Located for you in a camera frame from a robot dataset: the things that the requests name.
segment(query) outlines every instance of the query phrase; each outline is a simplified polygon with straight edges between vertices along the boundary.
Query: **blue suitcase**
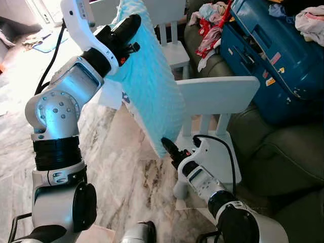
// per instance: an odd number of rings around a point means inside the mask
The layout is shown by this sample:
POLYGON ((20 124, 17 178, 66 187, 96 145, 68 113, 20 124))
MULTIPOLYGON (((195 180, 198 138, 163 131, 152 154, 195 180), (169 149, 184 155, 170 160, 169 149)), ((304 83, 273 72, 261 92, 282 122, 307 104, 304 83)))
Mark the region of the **blue suitcase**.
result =
POLYGON ((236 75, 260 81, 254 97, 274 125, 309 121, 323 112, 324 52, 294 25, 268 15, 266 0, 236 0, 225 24, 221 55, 236 75))

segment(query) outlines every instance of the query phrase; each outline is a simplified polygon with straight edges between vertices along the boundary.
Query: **chair leg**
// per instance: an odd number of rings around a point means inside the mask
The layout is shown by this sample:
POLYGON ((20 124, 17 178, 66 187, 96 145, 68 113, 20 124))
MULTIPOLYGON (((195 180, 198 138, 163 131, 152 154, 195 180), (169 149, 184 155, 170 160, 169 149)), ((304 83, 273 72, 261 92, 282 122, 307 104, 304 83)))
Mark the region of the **chair leg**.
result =
POLYGON ((189 63, 183 67, 182 79, 189 79, 189 63))

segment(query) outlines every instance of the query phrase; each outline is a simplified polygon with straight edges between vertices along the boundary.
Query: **sticker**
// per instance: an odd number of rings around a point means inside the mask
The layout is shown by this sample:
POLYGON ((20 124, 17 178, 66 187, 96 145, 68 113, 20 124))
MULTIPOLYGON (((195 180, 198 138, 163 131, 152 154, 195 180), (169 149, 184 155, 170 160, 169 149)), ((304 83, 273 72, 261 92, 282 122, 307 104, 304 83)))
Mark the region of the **sticker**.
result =
POLYGON ((267 70, 264 70, 264 72, 263 72, 263 74, 262 74, 262 76, 263 76, 263 78, 267 78, 268 77, 268 72, 267 72, 267 70))
POLYGON ((265 82, 265 86, 268 87, 274 83, 275 83, 275 80, 274 80, 274 78, 271 77, 265 82))
POLYGON ((285 73, 285 68, 284 67, 279 68, 278 72, 285 73))
POLYGON ((228 48, 228 52, 233 56, 233 51, 230 48, 228 48))
POLYGON ((276 64, 276 62, 280 59, 281 54, 279 52, 277 52, 270 60, 270 63, 272 65, 276 64))

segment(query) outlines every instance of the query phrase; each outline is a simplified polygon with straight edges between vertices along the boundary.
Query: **light blue towel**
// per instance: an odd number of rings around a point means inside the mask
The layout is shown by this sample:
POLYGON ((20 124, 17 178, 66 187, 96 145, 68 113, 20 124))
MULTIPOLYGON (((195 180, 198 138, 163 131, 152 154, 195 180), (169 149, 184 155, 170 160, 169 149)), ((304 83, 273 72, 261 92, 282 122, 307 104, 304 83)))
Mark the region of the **light blue towel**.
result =
POLYGON ((137 42, 141 48, 109 78, 122 83, 127 100, 135 107, 135 119, 148 135, 157 155, 163 157, 166 151, 160 140, 167 137, 175 141, 178 137, 184 117, 184 100, 141 0, 121 0, 110 27, 131 14, 139 14, 142 18, 140 28, 130 41, 137 42))

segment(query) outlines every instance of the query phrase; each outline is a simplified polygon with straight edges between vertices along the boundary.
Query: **white child chair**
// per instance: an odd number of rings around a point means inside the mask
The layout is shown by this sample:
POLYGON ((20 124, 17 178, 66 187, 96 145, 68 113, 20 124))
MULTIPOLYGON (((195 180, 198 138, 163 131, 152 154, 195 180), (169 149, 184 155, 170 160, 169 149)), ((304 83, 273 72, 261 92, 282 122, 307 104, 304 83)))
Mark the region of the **white child chair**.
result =
MULTIPOLYGON (((236 183, 241 181, 241 174, 237 164, 235 151, 230 134, 226 131, 231 114, 239 113, 247 108, 260 83, 253 76, 208 77, 179 80, 177 84, 181 90, 186 105, 186 118, 182 131, 177 139, 179 149, 190 151, 194 145, 192 136, 196 134, 210 135, 225 141, 231 149, 236 183), (216 130, 209 131, 211 116, 220 114, 216 130), (192 131, 192 115, 201 115, 199 131, 192 131)), ((226 147, 217 142, 212 143, 212 161, 204 161, 203 166, 225 187, 232 189, 232 168, 226 147)), ((182 175, 182 164, 178 167, 178 182, 174 187, 177 199, 184 199, 187 194, 187 183, 182 175)))
MULTIPOLYGON (((177 21, 184 17, 186 0, 143 0, 152 24, 159 26, 161 46, 172 69, 183 67, 183 78, 189 78, 189 56, 178 40, 177 21), (167 42, 166 24, 171 25, 171 42, 167 42)), ((96 25, 112 22, 117 14, 119 0, 98 0, 90 6, 96 25)))

